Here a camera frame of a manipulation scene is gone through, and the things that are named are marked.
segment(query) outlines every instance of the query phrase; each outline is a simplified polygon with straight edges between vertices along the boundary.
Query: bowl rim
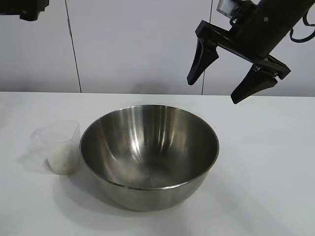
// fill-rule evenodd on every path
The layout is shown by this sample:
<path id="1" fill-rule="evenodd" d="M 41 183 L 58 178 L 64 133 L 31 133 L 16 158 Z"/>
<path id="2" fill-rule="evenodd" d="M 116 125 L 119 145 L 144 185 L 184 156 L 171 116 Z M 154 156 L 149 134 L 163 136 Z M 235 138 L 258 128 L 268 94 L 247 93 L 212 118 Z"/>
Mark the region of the bowl rim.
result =
<path id="1" fill-rule="evenodd" d="M 215 136 L 215 139 L 216 139 L 216 143 L 217 143 L 217 146 L 218 146 L 218 149 L 217 149 L 217 153 L 216 153 L 216 156 L 213 160 L 213 162 L 211 163 L 211 165 L 209 165 L 209 167 L 203 171 L 202 173 L 198 174 L 197 176 L 195 176 L 194 178 L 186 181 L 186 182 L 183 182 L 183 183 L 179 183 L 179 184 L 176 184 L 176 185 L 172 185 L 172 186 L 166 186 L 166 187 L 159 187 L 159 188 L 137 188 L 137 187 L 130 187 L 130 186 L 126 186 L 126 185 L 122 185 L 122 184 L 119 184 L 119 183 L 115 183 L 115 182 L 112 182 L 108 179 L 106 179 L 105 177 L 99 175 L 98 173 L 96 173 L 85 161 L 84 157 L 83 157 L 83 154 L 82 154 L 82 140 L 85 136 L 85 134 L 87 133 L 87 131 L 90 129 L 90 127 L 92 127 L 95 123 L 99 122 L 103 117 L 107 116 L 107 115 L 110 115 L 112 113 L 115 113 L 115 112 L 118 112 L 118 111 L 122 111 L 122 110 L 127 110 L 127 109 L 130 109 L 130 108 L 135 108 L 135 107 L 146 107 L 146 106 L 157 106 L 157 107 L 166 107 L 166 108 L 171 108 L 171 109 L 175 109 L 175 110 L 180 110 L 180 111 L 183 111 L 185 113 L 188 113 L 194 117 L 196 117 L 198 120 L 200 120 L 201 122 L 203 122 L 204 124 L 206 124 L 210 130 L 212 131 L 212 133 L 214 134 Z M 218 139 L 218 136 L 217 134 L 215 133 L 214 129 L 204 120 L 202 119 L 201 117 L 191 113 L 191 112 L 188 112 L 184 109 L 181 109 L 181 108 L 177 108 L 177 107 L 172 107 L 172 106 L 166 106 L 166 105 L 154 105 L 154 104 L 144 104 L 144 105 L 134 105 L 134 106 L 129 106 L 129 107 L 125 107 L 125 108 L 120 108 L 120 109 L 117 109 L 117 110 L 114 110 L 114 111 L 111 111 L 109 113 L 106 113 L 105 115 L 101 116 L 100 118 L 96 119 L 95 121 L 93 121 L 89 126 L 88 128 L 86 128 L 86 130 L 84 131 L 81 139 L 80 139 L 80 145 L 79 145 L 79 149 L 80 149 L 80 156 L 81 156 L 81 159 L 83 160 L 85 166 L 94 174 L 96 175 L 97 177 L 101 178 L 102 180 L 108 182 L 109 184 L 112 184 L 112 185 L 115 185 L 117 187 L 122 187 L 122 188 L 127 188 L 127 189 L 132 189 L 132 190 L 139 190 L 139 191 L 157 191 L 157 190 L 166 190 L 166 189 L 172 189 L 172 188 L 177 188 L 177 187 L 180 187 L 180 186 L 183 186 L 183 185 L 186 185 L 190 182 L 193 182 L 194 180 L 198 179 L 199 177 L 203 176 L 204 174 L 206 174 L 212 167 L 213 165 L 215 164 L 215 162 L 217 161 L 218 159 L 218 155 L 219 155 L 219 150 L 220 150 L 220 144 L 219 144 L 219 139 Z"/>

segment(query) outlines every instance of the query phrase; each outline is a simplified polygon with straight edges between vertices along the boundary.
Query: screw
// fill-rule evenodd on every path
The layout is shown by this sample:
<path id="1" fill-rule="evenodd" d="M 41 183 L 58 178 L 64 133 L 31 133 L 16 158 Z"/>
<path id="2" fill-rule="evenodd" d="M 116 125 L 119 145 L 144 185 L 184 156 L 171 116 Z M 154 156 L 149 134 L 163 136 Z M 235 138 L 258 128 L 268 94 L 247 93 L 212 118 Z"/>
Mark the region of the screw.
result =
<path id="1" fill-rule="evenodd" d="M 259 67 L 258 65 L 254 65 L 253 69 L 254 69 L 254 71 L 259 71 L 261 69 L 261 67 Z"/>

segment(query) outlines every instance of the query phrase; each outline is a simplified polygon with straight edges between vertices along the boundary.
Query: measuring cup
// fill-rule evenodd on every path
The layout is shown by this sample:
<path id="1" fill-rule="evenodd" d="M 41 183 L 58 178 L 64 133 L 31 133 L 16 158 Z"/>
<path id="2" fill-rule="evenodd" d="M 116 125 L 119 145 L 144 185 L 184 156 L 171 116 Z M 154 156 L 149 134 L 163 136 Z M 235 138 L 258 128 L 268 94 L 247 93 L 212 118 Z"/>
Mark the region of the measuring cup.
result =
<path id="1" fill-rule="evenodd" d="M 33 148 L 47 158 L 51 170 L 58 175 L 74 173 L 79 160 L 80 128 L 73 120 L 61 120 L 35 130 Z"/>

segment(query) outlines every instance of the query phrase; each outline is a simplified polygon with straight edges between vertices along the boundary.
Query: white wall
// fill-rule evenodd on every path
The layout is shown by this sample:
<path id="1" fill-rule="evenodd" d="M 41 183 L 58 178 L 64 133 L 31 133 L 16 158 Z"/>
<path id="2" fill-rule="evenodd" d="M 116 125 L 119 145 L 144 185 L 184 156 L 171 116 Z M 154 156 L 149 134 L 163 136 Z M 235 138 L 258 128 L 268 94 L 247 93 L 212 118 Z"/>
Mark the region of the white wall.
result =
<path id="1" fill-rule="evenodd" d="M 216 12 L 218 2 L 213 1 L 211 23 L 228 30 L 229 19 Z M 311 8 L 308 19 L 310 23 L 315 23 L 315 6 Z M 306 27 L 299 22 L 294 28 L 294 37 L 304 38 L 313 31 L 313 27 Z M 222 49 L 218 49 L 218 54 L 220 58 L 205 73 L 203 94 L 230 95 L 252 65 Z M 315 40 L 298 44 L 287 36 L 271 55 L 287 64 L 292 72 L 274 88 L 262 91 L 259 95 L 315 96 Z"/>
<path id="2" fill-rule="evenodd" d="M 83 92 L 201 94 L 187 85 L 211 0 L 68 0 Z"/>
<path id="3" fill-rule="evenodd" d="M 64 0 L 36 22 L 0 16 L 0 91 L 79 92 Z"/>

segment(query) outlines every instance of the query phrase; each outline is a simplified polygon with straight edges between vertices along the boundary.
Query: cup handle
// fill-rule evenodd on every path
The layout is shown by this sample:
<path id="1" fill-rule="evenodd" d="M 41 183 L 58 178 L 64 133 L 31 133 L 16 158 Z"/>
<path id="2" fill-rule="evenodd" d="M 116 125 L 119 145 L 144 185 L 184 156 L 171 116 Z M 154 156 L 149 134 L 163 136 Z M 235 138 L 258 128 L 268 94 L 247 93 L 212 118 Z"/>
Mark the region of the cup handle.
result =
<path id="1" fill-rule="evenodd" d="M 40 133 L 41 129 L 36 129 L 34 132 L 31 134 L 31 143 L 34 149 L 40 148 L 42 141 L 40 138 Z"/>

